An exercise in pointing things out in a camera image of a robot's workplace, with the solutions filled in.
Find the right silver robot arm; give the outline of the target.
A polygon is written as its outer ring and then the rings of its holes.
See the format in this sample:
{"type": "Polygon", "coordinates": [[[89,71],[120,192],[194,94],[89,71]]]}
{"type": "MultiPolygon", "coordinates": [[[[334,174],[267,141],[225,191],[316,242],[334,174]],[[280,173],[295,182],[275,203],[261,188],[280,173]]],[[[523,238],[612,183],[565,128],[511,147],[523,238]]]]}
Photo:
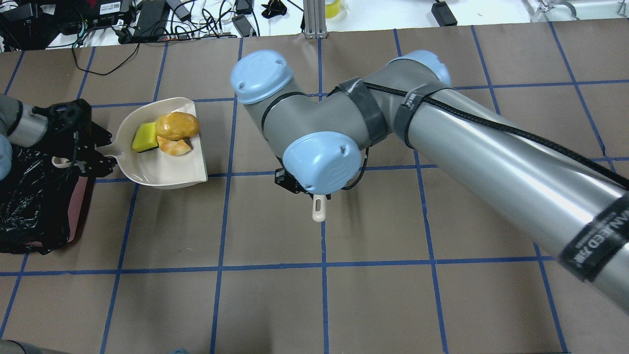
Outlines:
{"type": "Polygon", "coordinates": [[[347,189],[368,148],[395,135],[628,311],[628,179],[457,92],[434,53],[395,58],[320,102],[275,50],[240,59],[230,84],[286,190],[318,199],[347,189]]]}

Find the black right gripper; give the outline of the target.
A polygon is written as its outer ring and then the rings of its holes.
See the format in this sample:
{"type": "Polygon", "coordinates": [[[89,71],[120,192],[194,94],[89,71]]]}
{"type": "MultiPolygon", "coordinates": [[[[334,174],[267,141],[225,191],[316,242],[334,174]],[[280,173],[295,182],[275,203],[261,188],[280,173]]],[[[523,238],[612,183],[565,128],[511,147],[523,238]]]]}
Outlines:
{"type": "Polygon", "coordinates": [[[274,183],[281,188],[290,191],[293,194],[305,194],[314,199],[314,194],[307,191],[293,175],[287,172],[285,168],[278,168],[274,171],[274,183]]]}

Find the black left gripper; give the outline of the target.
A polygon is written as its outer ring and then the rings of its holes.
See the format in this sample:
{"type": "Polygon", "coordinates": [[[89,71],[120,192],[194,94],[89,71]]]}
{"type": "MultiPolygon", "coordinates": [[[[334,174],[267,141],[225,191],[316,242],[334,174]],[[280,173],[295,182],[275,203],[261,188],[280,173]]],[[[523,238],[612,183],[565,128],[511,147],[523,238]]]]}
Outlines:
{"type": "Polygon", "coordinates": [[[34,107],[34,114],[46,119],[45,134],[34,144],[36,151],[54,157],[75,160],[82,177],[106,177],[117,161],[97,151],[111,143],[112,134],[92,122],[92,107],[85,99],[34,107]]]}

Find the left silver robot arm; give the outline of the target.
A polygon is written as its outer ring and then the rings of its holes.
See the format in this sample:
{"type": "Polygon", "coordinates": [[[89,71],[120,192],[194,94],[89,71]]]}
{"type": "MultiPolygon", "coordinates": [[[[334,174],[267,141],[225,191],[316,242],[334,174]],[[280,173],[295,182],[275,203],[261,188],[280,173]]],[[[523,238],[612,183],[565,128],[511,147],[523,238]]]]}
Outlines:
{"type": "Polygon", "coordinates": [[[66,173],[77,167],[81,176],[105,177],[117,161],[99,152],[112,144],[112,134],[92,121],[85,99],[32,107],[6,94],[0,97],[1,179],[13,168],[13,147],[49,155],[66,173]]]}

